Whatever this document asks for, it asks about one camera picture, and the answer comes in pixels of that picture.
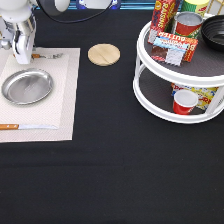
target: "red cup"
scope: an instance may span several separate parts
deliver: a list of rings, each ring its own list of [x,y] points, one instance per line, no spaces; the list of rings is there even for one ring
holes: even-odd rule
[[[182,89],[174,94],[173,111],[176,114],[188,115],[198,104],[198,95],[190,90]]]

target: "black table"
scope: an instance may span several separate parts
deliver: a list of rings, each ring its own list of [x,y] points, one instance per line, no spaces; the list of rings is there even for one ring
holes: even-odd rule
[[[38,47],[81,48],[73,140],[0,144],[0,223],[223,223],[224,114],[176,124],[135,98],[136,41],[152,12],[109,11],[74,25],[35,15]],[[120,60],[92,64],[87,52],[99,43],[117,46]]]

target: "white cloth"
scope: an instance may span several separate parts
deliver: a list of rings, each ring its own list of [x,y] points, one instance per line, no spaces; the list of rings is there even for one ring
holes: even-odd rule
[[[12,52],[0,51],[0,85],[15,72],[38,68],[48,72],[54,80],[52,92],[43,100],[30,105],[15,105],[0,95],[1,124],[48,124],[58,130],[0,131],[0,142],[71,140],[73,133],[76,86],[80,49],[37,48],[37,54],[64,55],[58,59],[34,59],[29,65],[19,65]]]

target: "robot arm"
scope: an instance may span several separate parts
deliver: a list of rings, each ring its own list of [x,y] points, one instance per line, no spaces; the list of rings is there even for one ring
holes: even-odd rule
[[[58,15],[68,8],[70,0],[40,0],[40,2],[50,15]],[[0,0],[0,15],[6,25],[3,36],[7,37],[1,41],[1,45],[5,49],[12,46],[19,64],[29,64],[31,60],[36,33],[33,5],[37,6],[36,0]]]

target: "black bowl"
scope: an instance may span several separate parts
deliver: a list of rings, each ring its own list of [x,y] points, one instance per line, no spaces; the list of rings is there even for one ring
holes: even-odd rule
[[[206,19],[201,27],[201,35],[210,48],[224,52],[224,15]]]

